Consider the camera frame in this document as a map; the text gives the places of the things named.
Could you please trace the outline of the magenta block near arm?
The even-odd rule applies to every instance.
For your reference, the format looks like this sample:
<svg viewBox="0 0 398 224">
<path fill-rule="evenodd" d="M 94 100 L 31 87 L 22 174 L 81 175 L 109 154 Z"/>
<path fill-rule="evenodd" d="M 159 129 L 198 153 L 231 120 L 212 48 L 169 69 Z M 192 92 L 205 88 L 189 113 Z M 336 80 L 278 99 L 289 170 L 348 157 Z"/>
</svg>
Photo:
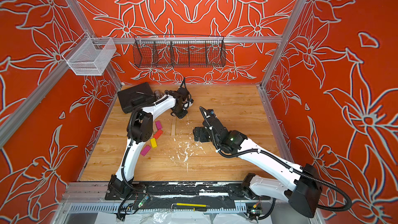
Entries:
<svg viewBox="0 0 398 224">
<path fill-rule="evenodd" d="M 157 130 L 162 130 L 162 128 L 163 128 L 161 121 L 159 121 L 159 120 L 155 122 L 155 126 L 156 126 Z"/>
</svg>

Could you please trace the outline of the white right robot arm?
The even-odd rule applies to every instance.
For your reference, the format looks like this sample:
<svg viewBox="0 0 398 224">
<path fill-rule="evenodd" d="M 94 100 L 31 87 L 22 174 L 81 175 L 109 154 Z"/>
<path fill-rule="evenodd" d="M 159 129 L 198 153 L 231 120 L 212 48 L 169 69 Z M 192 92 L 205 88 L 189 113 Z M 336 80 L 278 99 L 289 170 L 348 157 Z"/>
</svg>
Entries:
<svg viewBox="0 0 398 224">
<path fill-rule="evenodd" d="M 221 156 L 248 161 L 277 179 L 277 183 L 268 184 L 264 178 L 248 174 L 242 184 L 246 197 L 268 196 L 279 199 L 288 202 L 305 217 L 315 216 L 322 185 L 313 166 L 289 162 L 262 148 L 245 134 L 236 130 L 229 131 L 213 110 L 200 107 L 200 112 L 204 121 L 202 126 L 193 131 L 195 141 L 211 142 Z"/>
</svg>

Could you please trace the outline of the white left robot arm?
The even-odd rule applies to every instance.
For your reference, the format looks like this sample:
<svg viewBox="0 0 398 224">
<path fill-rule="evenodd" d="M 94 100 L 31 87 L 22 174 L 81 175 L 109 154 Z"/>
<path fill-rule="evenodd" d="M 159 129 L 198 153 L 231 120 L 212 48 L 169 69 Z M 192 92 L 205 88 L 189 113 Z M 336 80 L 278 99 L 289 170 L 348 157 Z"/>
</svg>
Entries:
<svg viewBox="0 0 398 224">
<path fill-rule="evenodd" d="M 145 143 L 153 135 L 153 122 L 168 110 L 172 111 L 172 116 L 182 119 L 192 106 L 193 99 L 185 82 L 182 82 L 176 91 L 166 90 L 161 97 L 156 97 L 155 93 L 150 95 L 145 91 L 135 91 L 130 104 L 132 112 L 126 128 L 126 149 L 114 178 L 123 187 L 133 190 L 135 167 Z"/>
</svg>

